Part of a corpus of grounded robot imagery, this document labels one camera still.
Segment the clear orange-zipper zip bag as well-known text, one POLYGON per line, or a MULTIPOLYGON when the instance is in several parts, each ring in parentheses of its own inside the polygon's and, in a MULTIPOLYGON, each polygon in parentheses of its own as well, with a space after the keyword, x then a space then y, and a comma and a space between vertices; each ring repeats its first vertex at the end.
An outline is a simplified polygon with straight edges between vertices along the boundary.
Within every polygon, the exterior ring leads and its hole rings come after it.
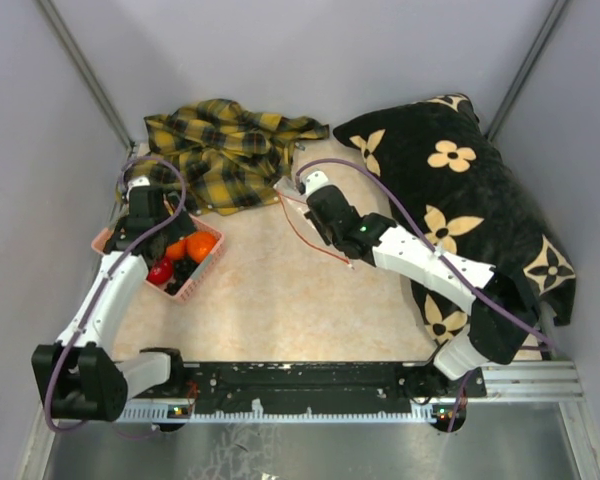
POLYGON ((274 185, 276 197, 282 207, 287 224, 296 237, 308 248, 344 264, 349 270, 355 268, 351 260, 338 252, 333 246, 327 246, 319 235, 317 228, 306 217, 309 208, 306 199, 295 188, 295 183, 289 177, 282 177, 274 185))

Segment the pink plastic basket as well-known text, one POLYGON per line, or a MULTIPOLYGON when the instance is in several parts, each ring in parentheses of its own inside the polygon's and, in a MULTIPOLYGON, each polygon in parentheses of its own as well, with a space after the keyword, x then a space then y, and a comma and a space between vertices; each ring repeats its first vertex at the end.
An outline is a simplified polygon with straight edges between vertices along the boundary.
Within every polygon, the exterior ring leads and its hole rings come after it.
POLYGON ((208 231, 217 238, 215 247, 206 257, 206 259, 201 264, 198 264, 195 272, 175 296, 171 296, 164 291, 166 284, 172 279, 172 277, 167 283, 160 286, 152 285, 146 279, 144 281, 149 288, 155 291, 160 291, 163 297, 169 298, 179 304, 185 304, 193 297, 194 291, 200 286, 204 278, 211 272, 213 266, 220 260, 225 252, 225 236, 219 230, 203 222, 197 216, 192 214, 188 215, 190 216, 190 235, 196 231, 208 231))

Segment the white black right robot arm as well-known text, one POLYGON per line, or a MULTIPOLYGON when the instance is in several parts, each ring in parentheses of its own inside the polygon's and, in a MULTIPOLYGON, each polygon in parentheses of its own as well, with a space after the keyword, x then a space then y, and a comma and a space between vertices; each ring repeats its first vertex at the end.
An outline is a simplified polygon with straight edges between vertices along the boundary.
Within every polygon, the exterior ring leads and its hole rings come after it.
POLYGON ((462 376, 487 363, 510 364, 534 330, 538 314, 519 274, 428 248, 395 220, 360 215, 342 191, 327 182, 304 186, 310 220, 326 244, 350 260, 398 273, 446 298, 468 316, 468 324, 434 354, 428 387, 450 395, 462 376))

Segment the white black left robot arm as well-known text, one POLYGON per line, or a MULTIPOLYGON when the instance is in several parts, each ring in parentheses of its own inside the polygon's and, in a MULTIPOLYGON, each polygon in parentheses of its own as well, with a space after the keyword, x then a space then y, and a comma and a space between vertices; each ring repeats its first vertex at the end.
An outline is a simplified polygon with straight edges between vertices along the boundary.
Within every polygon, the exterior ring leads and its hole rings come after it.
POLYGON ((74 428, 87 421, 114 422, 139 394, 155 387, 174 397, 188 384, 173 349, 145 350, 122 362, 111 357, 132 297, 185 213, 182 203, 167 209, 162 188, 151 185, 131 188, 128 206, 79 310, 53 343, 38 345, 31 357, 44 418, 56 433, 65 430, 62 420, 74 428))

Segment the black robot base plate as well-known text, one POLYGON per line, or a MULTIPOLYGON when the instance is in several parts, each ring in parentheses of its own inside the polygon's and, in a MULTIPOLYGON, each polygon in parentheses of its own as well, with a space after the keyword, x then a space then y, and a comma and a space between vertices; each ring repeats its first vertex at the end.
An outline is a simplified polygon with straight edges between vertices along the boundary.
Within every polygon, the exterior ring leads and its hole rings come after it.
POLYGON ((431 363, 186 362, 174 380, 153 386, 143 400, 183 399, 199 414, 409 413, 413 400, 454 399, 462 381, 431 363))

